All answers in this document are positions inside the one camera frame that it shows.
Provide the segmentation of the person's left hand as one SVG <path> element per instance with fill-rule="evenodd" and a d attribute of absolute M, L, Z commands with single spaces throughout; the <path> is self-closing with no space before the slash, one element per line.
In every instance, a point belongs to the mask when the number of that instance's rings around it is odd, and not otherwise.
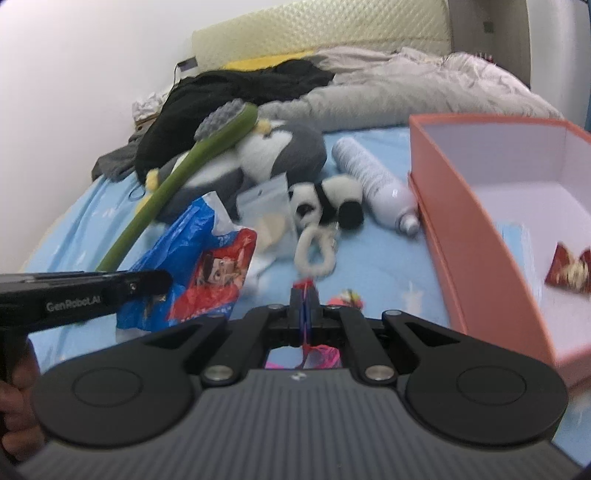
<path fill-rule="evenodd" d="M 32 388 L 40 377 L 40 368 L 30 340 L 16 362 L 11 381 L 1 382 L 1 435 L 3 450 L 16 461 L 26 461 L 42 449 L 45 436 L 33 412 Z"/>

